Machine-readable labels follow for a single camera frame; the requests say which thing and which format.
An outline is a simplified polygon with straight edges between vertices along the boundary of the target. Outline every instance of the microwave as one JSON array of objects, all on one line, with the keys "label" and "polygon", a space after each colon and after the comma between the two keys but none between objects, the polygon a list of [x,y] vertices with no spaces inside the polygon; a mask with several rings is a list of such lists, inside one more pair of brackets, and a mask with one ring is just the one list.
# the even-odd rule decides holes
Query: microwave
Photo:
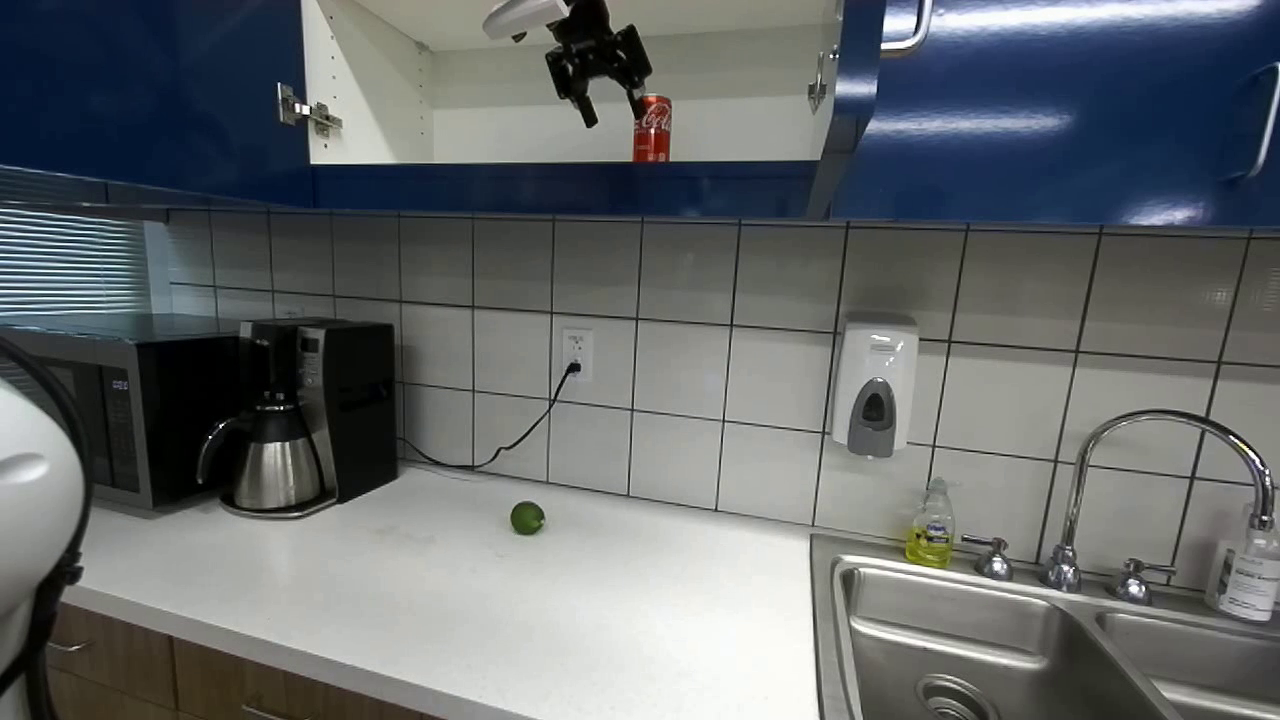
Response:
[{"label": "microwave", "polygon": [[[66,390],[101,503],[152,515],[208,493],[200,443],[243,399],[236,333],[203,316],[38,316],[0,321],[0,337]],[[17,364],[0,364],[0,380],[38,403]]]}]

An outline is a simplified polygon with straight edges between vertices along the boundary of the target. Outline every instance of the coffee maker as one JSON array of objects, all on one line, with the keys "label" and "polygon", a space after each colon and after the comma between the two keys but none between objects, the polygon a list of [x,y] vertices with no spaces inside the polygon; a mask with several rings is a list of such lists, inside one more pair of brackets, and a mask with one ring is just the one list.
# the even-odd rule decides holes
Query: coffee maker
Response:
[{"label": "coffee maker", "polygon": [[396,478],[390,324],[241,324],[247,413],[213,427],[197,480],[233,480],[224,503],[247,515],[312,515]]}]

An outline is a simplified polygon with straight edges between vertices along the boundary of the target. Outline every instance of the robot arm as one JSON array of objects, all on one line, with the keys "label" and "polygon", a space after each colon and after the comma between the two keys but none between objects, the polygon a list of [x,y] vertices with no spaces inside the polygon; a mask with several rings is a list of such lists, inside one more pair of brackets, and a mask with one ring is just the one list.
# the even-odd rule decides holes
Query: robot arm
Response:
[{"label": "robot arm", "polygon": [[589,130],[597,130],[597,106],[589,96],[597,77],[614,82],[639,119],[639,94],[651,66],[631,23],[612,31],[603,0],[504,0],[489,12],[484,31],[522,41],[541,23],[554,38],[549,52],[554,96],[569,100]]},{"label": "robot arm", "polygon": [[0,358],[26,370],[66,423],[0,380],[0,718],[38,720],[49,714],[38,651],[65,583],[80,578],[82,443],[59,390],[17,350],[0,345]]}]

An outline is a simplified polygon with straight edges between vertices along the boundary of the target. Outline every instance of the electrical outlet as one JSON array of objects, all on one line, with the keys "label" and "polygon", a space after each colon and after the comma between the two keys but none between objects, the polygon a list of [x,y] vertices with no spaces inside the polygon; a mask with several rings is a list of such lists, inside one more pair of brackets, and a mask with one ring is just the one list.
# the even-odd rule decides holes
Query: electrical outlet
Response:
[{"label": "electrical outlet", "polygon": [[559,333],[559,370],[581,364],[575,383],[591,383],[597,376],[597,333],[562,330]]}]

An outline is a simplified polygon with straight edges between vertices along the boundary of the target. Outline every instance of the power cord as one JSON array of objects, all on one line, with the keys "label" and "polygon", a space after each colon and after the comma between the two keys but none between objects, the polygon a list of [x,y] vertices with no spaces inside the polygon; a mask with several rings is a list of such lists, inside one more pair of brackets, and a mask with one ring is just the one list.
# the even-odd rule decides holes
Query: power cord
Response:
[{"label": "power cord", "polygon": [[562,364],[562,374],[559,374],[559,380],[554,380],[554,393],[552,393],[552,399],[549,399],[549,407],[511,440],[511,443],[500,443],[484,466],[448,466],[448,459],[438,459],[438,458],[433,458],[433,451],[424,451],[424,448],[414,448],[409,437],[400,437],[400,443],[404,448],[413,448],[413,458],[419,458],[419,459],[428,459],[428,466],[434,466],[434,467],[451,467],[451,474],[484,474],[489,466],[497,466],[500,458],[508,458],[508,451],[516,451],[549,417],[552,417],[552,407],[559,403],[559,393],[562,393],[562,383],[575,376],[575,374],[584,374],[575,362],[570,364]]}]

